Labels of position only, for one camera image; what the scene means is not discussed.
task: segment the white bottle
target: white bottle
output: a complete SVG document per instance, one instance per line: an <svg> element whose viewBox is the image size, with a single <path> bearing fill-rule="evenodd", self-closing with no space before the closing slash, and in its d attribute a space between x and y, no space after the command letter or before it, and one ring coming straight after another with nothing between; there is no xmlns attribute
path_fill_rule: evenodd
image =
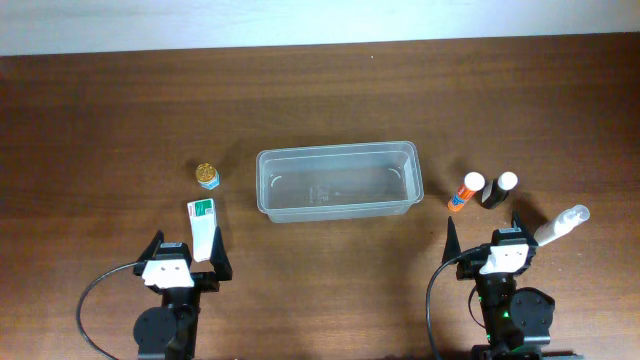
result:
<svg viewBox="0 0 640 360"><path fill-rule="evenodd" d="M187 204L187 210L193 235L193 260L209 260L218 227L216 203L213 199L192 201Z"/></svg>
<svg viewBox="0 0 640 360"><path fill-rule="evenodd" d="M545 246L553 240L568 234L574 227L589 220L589 209L583 205L576 205L565 210L555 219L542 225L533 237L539 246Z"/></svg>

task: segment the plastic storage bin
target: plastic storage bin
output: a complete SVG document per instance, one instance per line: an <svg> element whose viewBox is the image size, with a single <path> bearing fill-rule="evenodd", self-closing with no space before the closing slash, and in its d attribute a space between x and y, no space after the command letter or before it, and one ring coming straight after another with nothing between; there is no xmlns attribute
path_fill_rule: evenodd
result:
<svg viewBox="0 0 640 360"><path fill-rule="evenodd" d="M276 223L399 215L424 195L409 141L266 150L258 208Z"/></svg>

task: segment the spray bottle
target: spray bottle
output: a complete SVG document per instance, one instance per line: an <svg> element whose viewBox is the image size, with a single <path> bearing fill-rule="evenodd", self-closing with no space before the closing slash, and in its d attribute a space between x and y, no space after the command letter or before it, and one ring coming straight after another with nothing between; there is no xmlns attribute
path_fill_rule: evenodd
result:
<svg viewBox="0 0 640 360"><path fill-rule="evenodd" d="M558 217L539 227L533 237L539 246L545 246L553 240L568 234L574 227L589 220L589 216L589 209L586 206L576 205L561 212Z"/></svg>

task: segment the wooden table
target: wooden table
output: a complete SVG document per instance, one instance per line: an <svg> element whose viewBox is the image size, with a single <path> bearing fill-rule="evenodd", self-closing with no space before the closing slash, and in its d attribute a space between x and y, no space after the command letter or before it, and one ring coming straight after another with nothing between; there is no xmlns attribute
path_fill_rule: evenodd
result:
<svg viewBox="0 0 640 360"><path fill-rule="evenodd" d="M186 203L206 197L234 279L202 297L198 358L428 357L444 203L467 171L512 170L505 204L454 215L462 248L488 242L511 209L535 228L588 206L591 220L542 248L519 285L557 302L547 349L635 359L639 49L639 34L618 34L2 58L0 357L98 358L75 327L81 291L157 229L190 244ZM387 140L419 151L425 197L407 214L274 224L258 211L261 150ZM221 173L213 191L193 175L204 161ZM486 342L472 286L453 270L438 279L445 352ZM137 316L159 304L127 272L89 295L83 319L131 359Z"/></svg>

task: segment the green label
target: green label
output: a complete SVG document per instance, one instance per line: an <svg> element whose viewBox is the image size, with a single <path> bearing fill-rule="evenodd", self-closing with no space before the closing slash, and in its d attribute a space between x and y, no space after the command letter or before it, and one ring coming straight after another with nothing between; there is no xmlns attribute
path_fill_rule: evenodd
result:
<svg viewBox="0 0 640 360"><path fill-rule="evenodd" d="M196 207L196 216L208 215L213 213L213 201L211 200L198 201L196 202L195 207Z"/></svg>

